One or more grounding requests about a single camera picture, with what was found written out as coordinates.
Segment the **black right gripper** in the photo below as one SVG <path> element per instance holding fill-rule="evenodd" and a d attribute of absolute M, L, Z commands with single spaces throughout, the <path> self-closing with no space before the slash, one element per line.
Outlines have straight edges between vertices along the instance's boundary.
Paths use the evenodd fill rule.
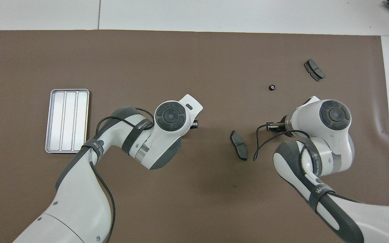
<path fill-rule="evenodd" d="M 199 121 L 195 119 L 190 126 L 190 129 L 198 129 L 199 128 Z M 274 133 L 281 133 L 285 131 L 285 124 L 284 123 L 271 123 L 271 132 Z"/>

